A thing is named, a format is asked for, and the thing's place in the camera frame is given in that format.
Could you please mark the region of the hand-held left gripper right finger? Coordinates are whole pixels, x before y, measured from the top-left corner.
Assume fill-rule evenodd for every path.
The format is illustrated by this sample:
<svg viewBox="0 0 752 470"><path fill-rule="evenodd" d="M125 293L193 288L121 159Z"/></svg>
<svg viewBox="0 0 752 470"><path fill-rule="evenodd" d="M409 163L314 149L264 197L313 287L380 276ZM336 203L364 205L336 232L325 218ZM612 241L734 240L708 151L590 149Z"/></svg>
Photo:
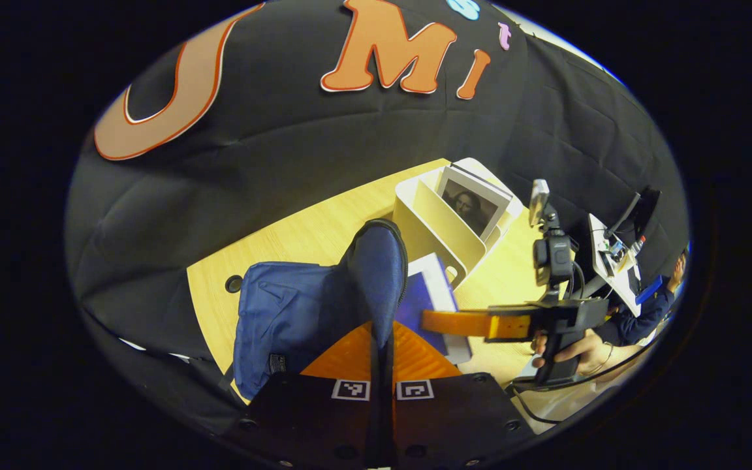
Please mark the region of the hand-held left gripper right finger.
<svg viewBox="0 0 752 470"><path fill-rule="evenodd" d="M393 324L388 457L394 469L484 469L535 432L489 373L462 373L410 328Z"/></svg>

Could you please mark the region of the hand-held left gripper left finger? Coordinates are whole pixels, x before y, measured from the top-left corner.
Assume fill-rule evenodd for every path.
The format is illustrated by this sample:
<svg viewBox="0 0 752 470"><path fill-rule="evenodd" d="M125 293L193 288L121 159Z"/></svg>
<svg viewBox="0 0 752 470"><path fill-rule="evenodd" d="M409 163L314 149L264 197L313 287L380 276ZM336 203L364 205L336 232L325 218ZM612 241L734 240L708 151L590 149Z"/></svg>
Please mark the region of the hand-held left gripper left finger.
<svg viewBox="0 0 752 470"><path fill-rule="evenodd" d="M364 323L303 371L273 374L224 441L271 468L366 468L375 409L372 330Z"/></svg>

